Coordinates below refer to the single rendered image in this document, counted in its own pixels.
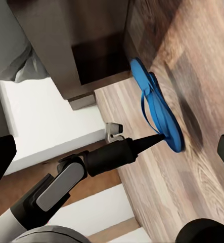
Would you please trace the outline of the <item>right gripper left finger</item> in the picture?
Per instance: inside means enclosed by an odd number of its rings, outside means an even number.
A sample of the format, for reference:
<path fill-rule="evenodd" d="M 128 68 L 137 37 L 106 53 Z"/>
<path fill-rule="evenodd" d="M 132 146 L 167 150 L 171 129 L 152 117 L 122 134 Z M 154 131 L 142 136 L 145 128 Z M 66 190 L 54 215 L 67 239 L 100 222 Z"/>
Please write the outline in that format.
<path fill-rule="evenodd" d="M 17 154 L 13 135 L 0 137 L 0 180 Z"/>

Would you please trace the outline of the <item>sandal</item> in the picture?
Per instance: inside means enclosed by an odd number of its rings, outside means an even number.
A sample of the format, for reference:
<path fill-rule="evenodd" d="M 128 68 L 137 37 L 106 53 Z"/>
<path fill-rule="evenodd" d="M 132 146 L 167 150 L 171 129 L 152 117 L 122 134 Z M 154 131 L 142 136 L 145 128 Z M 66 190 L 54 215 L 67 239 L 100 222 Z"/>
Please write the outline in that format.
<path fill-rule="evenodd" d="M 130 66 L 133 76 L 142 90 L 141 108 L 144 118 L 149 122 L 145 114 L 144 106 L 144 97 L 146 97 L 151 118 L 159 130 L 156 132 L 158 135 L 165 135 L 164 140 L 174 152 L 182 152 L 184 150 L 184 138 L 180 125 L 172 113 L 172 110 L 161 96 L 160 90 L 157 89 L 149 76 L 150 72 L 147 71 L 144 63 L 138 57 L 132 59 Z"/>
<path fill-rule="evenodd" d="M 154 74 L 152 72 L 150 72 L 149 76 L 151 77 L 151 79 L 152 79 L 153 83 L 155 84 L 155 86 L 157 87 L 157 89 L 160 90 Z"/>

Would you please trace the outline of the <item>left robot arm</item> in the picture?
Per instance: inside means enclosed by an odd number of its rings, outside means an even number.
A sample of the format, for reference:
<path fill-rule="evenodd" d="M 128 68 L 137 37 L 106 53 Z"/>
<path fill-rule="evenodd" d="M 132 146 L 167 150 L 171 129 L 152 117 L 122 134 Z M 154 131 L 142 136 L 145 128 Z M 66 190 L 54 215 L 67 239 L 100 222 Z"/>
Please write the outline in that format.
<path fill-rule="evenodd" d="M 48 173 L 0 216 L 0 243 L 11 243 L 28 230 L 47 225 L 71 196 L 69 191 L 84 180 L 87 173 L 94 177 L 134 163 L 139 153 L 165 139 L 164 134 L 136 141 L 122 135 L 113 137 L 122 132 L 123 125 L 106 123 L 105 134 L 109 135 L 109 144 L 91 152 L 84 150 L 61 158 L 56 177 Z"/>

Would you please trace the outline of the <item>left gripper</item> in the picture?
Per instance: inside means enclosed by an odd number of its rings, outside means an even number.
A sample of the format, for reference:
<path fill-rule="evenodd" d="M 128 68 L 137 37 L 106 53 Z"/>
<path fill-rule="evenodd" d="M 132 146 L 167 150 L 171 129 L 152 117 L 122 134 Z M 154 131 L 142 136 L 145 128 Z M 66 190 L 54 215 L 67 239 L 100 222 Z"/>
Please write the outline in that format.
<path fill-rule="evenodd" d="M 134 163 L 137 155 L 154 144 L 165 139 L 165 135 L 155 135 L 133 141 L 128 137 L 124 140 L 117 140 L 98 149 L 101 164 L 107 170 L 113 170 L 125 164 Z"/>

